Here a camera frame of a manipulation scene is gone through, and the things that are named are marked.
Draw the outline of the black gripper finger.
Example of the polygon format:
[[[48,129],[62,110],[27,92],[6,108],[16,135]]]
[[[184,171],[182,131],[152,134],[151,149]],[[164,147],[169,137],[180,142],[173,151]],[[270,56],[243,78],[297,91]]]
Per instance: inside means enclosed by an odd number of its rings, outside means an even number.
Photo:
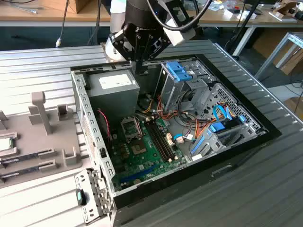
[[[111,43],[121,56],[131,63],[133,73],[139,74],[142,69],[142,58],[138,53],[137,44],[132,46],[123,30],[111,34]]]
[[[153,44],[147,44],[142,55],[142,62],[154,60],[169,45],[170,40],[167,37],[159,38]]]

